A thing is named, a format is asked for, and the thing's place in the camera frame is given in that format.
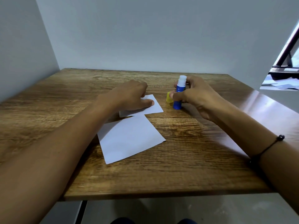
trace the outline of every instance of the translucent yellow cap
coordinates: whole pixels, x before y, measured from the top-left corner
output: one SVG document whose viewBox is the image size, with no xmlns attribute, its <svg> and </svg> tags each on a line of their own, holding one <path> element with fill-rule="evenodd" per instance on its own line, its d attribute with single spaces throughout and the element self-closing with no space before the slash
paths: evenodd
<svg viewBox="0 0 299 224">
<path fill-rule="evenodd" d="M 166 102 L 172 103 L 173 99 L 171 99 L 171 97 L 169 96 L 169 94 L 170 94 L 170 92 L 167 93 Z"/>
</svg>

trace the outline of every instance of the glue stick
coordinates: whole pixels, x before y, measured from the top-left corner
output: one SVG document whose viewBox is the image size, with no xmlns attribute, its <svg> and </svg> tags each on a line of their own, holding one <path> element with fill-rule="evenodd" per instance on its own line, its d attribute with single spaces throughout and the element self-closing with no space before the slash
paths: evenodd
<svg viewBox="0 0 299 224">
<path fill-rule="evenodd" d="M 176 91 L 177 92 L 183 92 L 186 88 L 186 79 L 187 76 L 185 75 L 180 75 L 180 78 L 178 79 L 178 84 L 176 86 Z M 182 107 L 182 101 L 174 101 L 173 103 L 173 108 L 174 109 L 181 109 Z"/>
</svg>

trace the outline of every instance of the pile of papers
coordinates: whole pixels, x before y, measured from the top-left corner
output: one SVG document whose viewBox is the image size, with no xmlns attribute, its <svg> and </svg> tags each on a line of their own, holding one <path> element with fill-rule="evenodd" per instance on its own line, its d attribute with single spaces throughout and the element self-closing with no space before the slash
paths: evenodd
<svg viewBox="0 0 299 224">
<path fill-rule="evenodd" d="M 272 85 L 280 90 L 284 89 L 295 89 L 299 90 L 299 80 L 288 78 L 288 79 L 280 79 L 280 80 L 273 80 L 271 75 L 267 75 L 262 85 Z"/>
<path fill-rule="evenodd" d="M 97 135 L 106 164 L 125 159 L 166 141 L 145 116 L 163 112 L 163 109 L 152 94 L 141 99 L 152 99 L 155 104 L 145 109 L 119 112 L 120 117 L 133 117 L 104 124 L 99 130 Z"/>
</svg>

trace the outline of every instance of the wooden tabletop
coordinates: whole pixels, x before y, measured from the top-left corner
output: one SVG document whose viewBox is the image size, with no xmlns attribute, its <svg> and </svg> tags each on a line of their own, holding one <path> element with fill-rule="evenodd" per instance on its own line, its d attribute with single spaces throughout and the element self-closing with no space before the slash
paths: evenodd
<svg viewBox="0 0 299 224">
<path fill-rule="evenodd" d="M 75 170 L 63 199 L 98 200 L 270 192 L 247 156 L 218 126 L 186 104 L 166 103 L 180 73 L 63 69 L 0 105 L 0 164 L 120 83 L 144 80 L 163 113 L 146 115 L 166 139 L 144 152 L 105 164 L 97 137 Z M 221 96 L 296 147 L 299 114 L 225 74 L 197 74 Z M 115 114 L 109 121 L 119 120 Z"/>
</svg>

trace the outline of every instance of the person's right arm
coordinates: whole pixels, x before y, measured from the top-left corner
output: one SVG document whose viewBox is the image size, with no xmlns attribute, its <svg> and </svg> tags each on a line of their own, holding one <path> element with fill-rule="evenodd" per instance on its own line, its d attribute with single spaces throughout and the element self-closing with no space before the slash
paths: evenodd
<svg viewBox="0 0 299 224">
<path fill-rule="evenodd" d="M 217 124 L 249 157 L 259 154 L 275 141 L 277 135 L 223 99 L 202 78 L 190 75 L 187 83 L 190 88 L 184 92 L 171 93 L 173 100 L 184 100 L 194 105 L 203 118 Z M 299 150 L 286 141 L 287 138 L 267 150 L 259 165 L 299 214 Z"/>
</svg>

